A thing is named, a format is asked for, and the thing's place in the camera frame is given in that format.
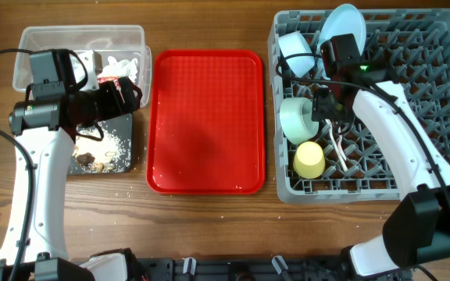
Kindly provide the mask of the red strawberry cake wrapper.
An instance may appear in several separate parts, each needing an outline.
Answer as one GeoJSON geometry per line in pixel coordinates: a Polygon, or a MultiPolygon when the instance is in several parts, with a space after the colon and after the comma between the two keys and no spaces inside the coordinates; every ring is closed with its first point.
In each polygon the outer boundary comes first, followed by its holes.
{"type": "Polygon", "coordinates": [[[115,76],[99,77],[97,81],[100,89],[103,90],[109,98],[111,98],[112,100],[117,100],[118,102],[121,103],[124,102],[124,98],[121,93],[120,82],[117,77],[115,76]]]}

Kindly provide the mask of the white tissue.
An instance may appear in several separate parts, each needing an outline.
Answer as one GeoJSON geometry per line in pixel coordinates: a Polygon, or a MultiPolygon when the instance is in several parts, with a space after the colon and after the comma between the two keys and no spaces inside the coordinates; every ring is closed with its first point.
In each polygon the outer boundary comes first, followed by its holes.
{"type": "Polygon", "coordinates": [[[113,56],[109,56],[107,61],[108,65],[103,68],[98,78],[127,76],[132,82],[135,82],[138,75],[138,59],[117,61],[113,56]]]}

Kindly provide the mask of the white plastic spoon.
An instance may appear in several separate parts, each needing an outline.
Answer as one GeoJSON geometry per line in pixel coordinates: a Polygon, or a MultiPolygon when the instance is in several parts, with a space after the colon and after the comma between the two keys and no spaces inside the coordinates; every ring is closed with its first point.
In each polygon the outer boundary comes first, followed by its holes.
{"type": "Polygon", "coordinates": [[[338,160],[339,160],[339,162],[340,162],[340,164],[341,164],[341,168],[342,168],[342,170],[343,170],[344,172],[347,172],[347,171],[348,171],[348,167],[347,167],[347,165],[346,165],[346,161],[344,161],[344,160],[339,156],[339,154],[338,154],[337,140],[335,140],[334,134],[333,134],[333,123],[332,123],[329,119],[326,119],[325,122],[326,122],[326,124],[330,127],[330,132],[329,132],[330,140],[331,140],[331,143],[332,143],[332,145],[334,146],[334,149],[335,149],[335,151],[336,151],[338,160]]]}

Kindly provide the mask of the mint green bowl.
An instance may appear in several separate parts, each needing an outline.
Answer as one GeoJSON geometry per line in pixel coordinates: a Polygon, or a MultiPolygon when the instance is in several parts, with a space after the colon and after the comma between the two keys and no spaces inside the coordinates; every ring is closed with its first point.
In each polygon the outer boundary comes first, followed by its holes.
{"type": "Polygon", "coordinates": [[[312,121],[313,104],[308,98],[285,98],[280,104],[280,124],[284,136],[292,144],[313,139],[319,123],[312,121]]]}

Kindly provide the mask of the rice and food scraps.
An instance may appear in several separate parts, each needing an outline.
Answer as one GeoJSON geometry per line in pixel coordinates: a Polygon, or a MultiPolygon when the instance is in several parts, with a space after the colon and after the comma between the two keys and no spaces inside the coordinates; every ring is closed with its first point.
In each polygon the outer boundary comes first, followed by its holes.
{"type": "Polygon", "coordinates": [[[131,139],[106,131],[101,141],[78,136],[69,174],[124,173],[131,167],[131,139]]]}

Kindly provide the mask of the yellow plastic cup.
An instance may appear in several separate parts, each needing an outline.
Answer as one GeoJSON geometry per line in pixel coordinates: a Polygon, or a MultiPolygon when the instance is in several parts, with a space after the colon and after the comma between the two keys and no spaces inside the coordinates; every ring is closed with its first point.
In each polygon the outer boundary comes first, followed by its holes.
{"type": "Polygon", "coordinates": [[[315,179],[325,170],[323,149],[312,141],[300,144],[295,152],[293,168],[296,173],[306,179],[315,179]]]}

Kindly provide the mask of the light blue bowl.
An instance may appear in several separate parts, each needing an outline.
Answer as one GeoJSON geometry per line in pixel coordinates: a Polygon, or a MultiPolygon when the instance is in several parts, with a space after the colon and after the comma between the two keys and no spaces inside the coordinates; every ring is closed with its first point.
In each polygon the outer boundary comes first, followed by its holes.
{"type": "Polygon", "coordinates": [[[299,31],[279,37],[279,47],[296,77],[304,77],[315,66],[309,44],[299,31]]]}

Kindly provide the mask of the light blue plate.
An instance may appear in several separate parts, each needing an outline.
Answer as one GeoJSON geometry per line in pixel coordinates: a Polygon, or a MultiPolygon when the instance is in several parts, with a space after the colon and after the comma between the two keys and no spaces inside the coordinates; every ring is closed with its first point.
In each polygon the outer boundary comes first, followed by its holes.
{"type": "Polygon", "coordinates": [[[316,53],[321,54],[321,45],[334,36],[352,34],[359,50],[363,54],[366,43],[366,23],[362,13],[351,4],[338,6],[327,18],[320,32],[316,53]]]}

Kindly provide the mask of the white plastic fork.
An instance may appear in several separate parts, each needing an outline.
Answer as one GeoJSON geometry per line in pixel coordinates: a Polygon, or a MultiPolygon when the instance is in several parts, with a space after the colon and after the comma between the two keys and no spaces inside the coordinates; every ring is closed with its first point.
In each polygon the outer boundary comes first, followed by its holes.
{"type": "Polygon", "coordinates": [[[340,127],[338,127],[337,132],[338,132],[338,138],[337,138],[337,151],[338,151],[339,156],[340,156],[344,161],[346,161],[346,160],[347,160],[347,156],[346,156],[345,151],[344,151],[344,149],[343,149],[343,147],[342,147],[342,141],[343,141],[343,136],[342,136],[342,134],[341,134],[341,133],[342,133],[342,129],[341,129],[340,127]]]}

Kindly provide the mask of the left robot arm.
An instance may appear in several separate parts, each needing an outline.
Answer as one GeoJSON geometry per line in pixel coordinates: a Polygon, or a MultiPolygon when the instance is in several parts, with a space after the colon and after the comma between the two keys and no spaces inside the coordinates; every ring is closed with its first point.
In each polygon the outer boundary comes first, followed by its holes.
{"type": "Polygon", "coordinates": [[[0,136],[16,149],[9,225],[0,249],[0,280],[142,280],[129,248],[103,251],[72,263],[64,237],[66,176],[78,127],[98,126],[140,108],[141,89],[129,78],[86,90],[69,49],[29,51],[33,81],[0,136]]]}

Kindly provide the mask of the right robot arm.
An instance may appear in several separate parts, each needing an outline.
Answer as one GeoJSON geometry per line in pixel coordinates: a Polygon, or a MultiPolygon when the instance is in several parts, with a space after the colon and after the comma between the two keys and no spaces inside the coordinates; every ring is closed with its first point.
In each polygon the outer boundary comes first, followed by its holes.
{"type": "Polygon", "coordinates": [[[450,258],[450,165],[414,116],[401,84],[387,66],[362,59],[352,34],[333,36],[319,54],[308,46],[283,53],[322,59],[327,75],[318,80],[311,118],[350,122],[359,119],[373,135],[398,185],[400,204],[382,234],[348,247],[348,263],[357,277],[374,277],[430,261],[450,258]]]}

